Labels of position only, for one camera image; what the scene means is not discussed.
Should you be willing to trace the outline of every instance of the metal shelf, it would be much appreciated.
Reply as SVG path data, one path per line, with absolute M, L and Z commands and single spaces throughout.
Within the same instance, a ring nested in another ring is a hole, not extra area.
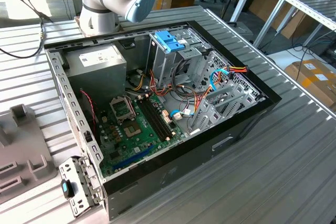
M 295 8 L 299 9 L 300 11 L 304 12 L 305 14 L 309 15 L 320 24 L 328 27 L 330 30 L 336 30 L 336 0 L 279 0 L 278 4 L 274 8 L 273 12 L 269 16 L 268 20 L 266 21 L 264 27 L 260 31 L 258 37 L 254 41 L 253 45 L 257 48 L 260 43 L 262 42 L 265 34 L 267 33 L 268 29 L 270 28 L 271 24 L 281 11 L 284 3 L 287 2 L 292 5 L 291 10 L 286 15 L 284 20 L 282 21 L 281 25 L 278 27 L 278 31 L 287 23 L 291 15 L 294 13 Z M 318 31 L 316 29 L 312 34 L 315 35 Z

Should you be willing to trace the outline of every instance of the expansion slot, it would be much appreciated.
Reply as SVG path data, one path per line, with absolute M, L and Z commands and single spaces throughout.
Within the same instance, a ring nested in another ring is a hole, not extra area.
M 159 116 L 155 107 L 148 99 L 139 101 L 138 106 L 148 120 L 149 124 L 156 132 L 161 142 L 164 142 L 168 140 L 167 138 L 171 138 L 173 136 L 166 123 Z
M 148 155 L 149 151 L 154 147 L 154 145 L 148 147 L 147 149 L 145 149 L 144 151 L 135 154 L 134 156 L 131 156 L 127 159 L 125 159 L 124 161 L 121 161 L 120 163 L 116 164 L 113 166 L 113 170 L 115 169 L 119 169 L 119 168 L 123 168 L 124 166 L 128 166 L 129 164 L 135 162 L 137 159 L 142 158 L 146 155 Z

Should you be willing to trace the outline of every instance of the label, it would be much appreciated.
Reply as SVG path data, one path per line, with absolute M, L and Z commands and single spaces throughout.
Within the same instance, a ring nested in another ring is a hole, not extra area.
M 312 63 L 306 63 L 304 64 L 306 68 L 308 68 L 309 70 L 314 70 L 316 69 L 316 67 L 312 64 Z
M 79 59 L 84 67 L 89 67 L 111 60 L 121 59 L 121 57 L 119 54 L 117 54 L 113 47 L 110 47 L 107 49 L 82 54 L 79 56 Z
M 328 78 L 325 77 L 323 74 L 315 74 L 315 76 L 320 80 L 320 81 L 327 81 Z
M 180 44 L 187 44 L 187 41 L 185 39 L 181 39 L 181 40 L 178 41 L 178 43 L 180 43 Z

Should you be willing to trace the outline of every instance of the aluminum profile table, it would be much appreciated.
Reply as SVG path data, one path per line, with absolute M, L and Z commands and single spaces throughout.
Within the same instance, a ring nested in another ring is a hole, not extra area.
M 292 8 L 277 28 L 277 31 L 280 31 L 287 24 L 296 8 L 320 23 L 303 44 L 304 46 L 312 40 L 314 35 L 322 26 L 326 26 L 330 30 L 336 30 L 336 0 L 279 0 L 278 4 L 275 6 L 273 12 L 266 21 L 264 27 L 260 31 L 258 37 L 254 41 L 253 45 L 255 47 L 260 45 L 271 24 L 286 2 L 291 4 Z
M 196 20 L 272 87 L 282 101 L 246 138 L 118 217 L 113 223 L 330 223 L 336 213 L 336 120 L 278 67 L 199 6 L 152 12 L 125 30 Z M 47 42 L 82 37 L 73 21 L 47 24 Z M 0 30 L 1 47 L 29 54 L 38 25 Z M 32 106 L 56 165 L 79 150 L 46 55 L 0 55 L 0 113 Z M 0 223 L 107 223 L 102 206 L 74 219 L 60 176 L 0 205 Z

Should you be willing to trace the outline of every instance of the blue tab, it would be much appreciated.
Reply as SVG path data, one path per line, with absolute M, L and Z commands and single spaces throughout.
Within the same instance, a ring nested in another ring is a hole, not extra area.
M 67 187 L 67 183 L 63 183 L 63 191 L 67 191 L 68 187 Z
M 171 35 L 168 31 L 158 31 L 155 33 L 155 36 L 168 52 L 174 52 L 185 48 L 185 46 L 180 44 L 175 36 Z

